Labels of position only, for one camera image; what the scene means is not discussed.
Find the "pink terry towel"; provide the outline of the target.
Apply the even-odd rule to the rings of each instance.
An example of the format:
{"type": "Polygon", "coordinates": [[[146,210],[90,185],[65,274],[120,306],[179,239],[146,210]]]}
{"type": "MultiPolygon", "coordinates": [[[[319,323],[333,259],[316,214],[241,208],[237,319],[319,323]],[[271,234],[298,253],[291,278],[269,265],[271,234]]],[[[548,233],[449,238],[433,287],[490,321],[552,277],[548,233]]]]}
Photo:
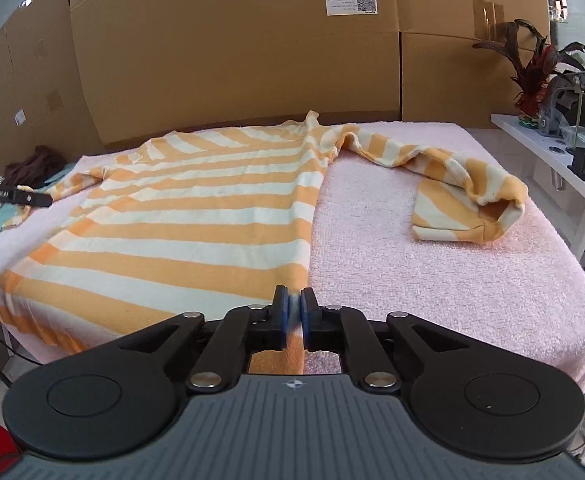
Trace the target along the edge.
{"type": "MultiPolygon", "coordinates": [[[[455,125],[358,127],[501,168],[455,125]]],[[[135,150],[82,158],[70,174],[135,150]]],[[[305,287],[324,304],[355,307],[376,320],[394,310],[413,313],[558,367],[585,387],[585,272],[539,208],[527,196],[523,216],[490,243],[417,240],[411,215],[419,182],[413,171],[342,151],[319,191],[305,287]]],[[[18,214],[0,233],[0,276],[46,242],[84,200],[78,193],[18,214]]],[[[41,362],[72,354],[0,322],[41,362]]]]}

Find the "dark brown garment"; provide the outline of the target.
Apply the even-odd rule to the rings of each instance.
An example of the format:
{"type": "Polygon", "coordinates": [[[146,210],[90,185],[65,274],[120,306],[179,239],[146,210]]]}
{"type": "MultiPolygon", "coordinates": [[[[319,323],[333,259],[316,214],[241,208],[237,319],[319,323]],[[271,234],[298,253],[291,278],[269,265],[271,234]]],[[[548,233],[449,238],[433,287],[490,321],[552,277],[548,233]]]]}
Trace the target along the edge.
{"type": "Polygon", "coordinates": [[[12,162],[4,170],[3,183],[42,188],[45,182],[68,164],[64,155],[45,145],[38,145],[23,162],[12,162]]]}

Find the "red leafed potted plant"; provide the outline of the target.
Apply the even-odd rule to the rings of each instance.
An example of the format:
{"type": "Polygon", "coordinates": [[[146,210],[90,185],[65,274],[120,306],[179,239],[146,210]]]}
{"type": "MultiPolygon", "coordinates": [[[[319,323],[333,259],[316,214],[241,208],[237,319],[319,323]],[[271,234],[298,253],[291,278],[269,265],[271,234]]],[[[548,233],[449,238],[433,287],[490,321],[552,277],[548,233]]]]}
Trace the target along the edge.
{"type": "Polygon", "coordinates": [[[516,75],[511,80],[519,87],[520,93],[516,97],[515,107],[520,113],[531,118],[539,116],[542,104],[547,96],[551,75],[562,77],[556,67],[567,64],[578,72],[584,72],[584,65],[574,55],[585,52],[585,44],[578,41],[570,42],[562,49],[547,42],[537,28],[527,20],[516,18],[505,24],[503,42],[494,40],[480,40],[472,47],[480,50],[492,50],[507,58],[513,66],[516,75]],[[535,39],[535,47],[527,64],[523,64],[519,52],[519,29],[525,28],[535,39]]]}

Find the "right cardboard box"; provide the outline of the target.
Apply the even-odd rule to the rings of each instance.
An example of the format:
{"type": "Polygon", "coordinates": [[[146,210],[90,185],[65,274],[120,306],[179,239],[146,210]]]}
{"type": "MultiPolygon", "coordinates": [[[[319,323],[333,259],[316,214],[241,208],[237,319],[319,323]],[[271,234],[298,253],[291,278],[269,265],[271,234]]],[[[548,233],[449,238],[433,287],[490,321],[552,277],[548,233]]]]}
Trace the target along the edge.
{"type": "Polygon", "coordinates": [[[513,66],[475,43],[503,42],[516,18],[547,35],[548,0],[397,0],[397,14],[405,122],[481,129],[494,114],[516,114],[513,66]]]}

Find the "left cardboard box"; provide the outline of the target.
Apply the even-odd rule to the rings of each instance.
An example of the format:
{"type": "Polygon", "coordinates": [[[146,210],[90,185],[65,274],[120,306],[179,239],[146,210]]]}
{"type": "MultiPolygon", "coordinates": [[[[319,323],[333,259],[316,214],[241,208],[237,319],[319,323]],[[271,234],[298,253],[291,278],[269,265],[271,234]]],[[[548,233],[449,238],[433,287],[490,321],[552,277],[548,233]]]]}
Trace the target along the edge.
{"type": "Polygon", "coordinates": [[[72,160],[105,151],[84,99],[70,0],[22,0],[0,28],[0,172],[39,145],[72,160]]]}

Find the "large centre cardboard box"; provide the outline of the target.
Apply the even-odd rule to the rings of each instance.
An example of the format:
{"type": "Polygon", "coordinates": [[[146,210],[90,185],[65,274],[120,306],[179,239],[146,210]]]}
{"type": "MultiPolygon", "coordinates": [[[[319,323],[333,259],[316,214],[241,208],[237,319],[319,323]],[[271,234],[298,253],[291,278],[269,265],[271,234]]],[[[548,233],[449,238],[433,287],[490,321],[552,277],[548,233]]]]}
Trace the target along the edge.
{"type": "Polygon", "coordinates": [[[70,0],[109,146],[172,130],[399,118],[396,0],[70,0]]]}

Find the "orange white striped sweater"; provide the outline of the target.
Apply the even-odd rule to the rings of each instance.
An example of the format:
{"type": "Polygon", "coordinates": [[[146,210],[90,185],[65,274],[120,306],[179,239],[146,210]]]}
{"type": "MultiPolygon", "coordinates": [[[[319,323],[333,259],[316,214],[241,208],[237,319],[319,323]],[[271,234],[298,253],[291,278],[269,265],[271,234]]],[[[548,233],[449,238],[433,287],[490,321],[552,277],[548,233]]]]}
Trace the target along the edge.
{"type": "Polygon", "coordinates": [[[485,244],[524,214],[527,187],[444,148],[355,125],[303,122],[171,132],[76,171],[53,200],[67,220],[0,276],[0,319],[78,353],[186,310],[218,320],[309,283],[312,224],[330,164],[351,151],[419,174],[417,240],[485,244]]]}

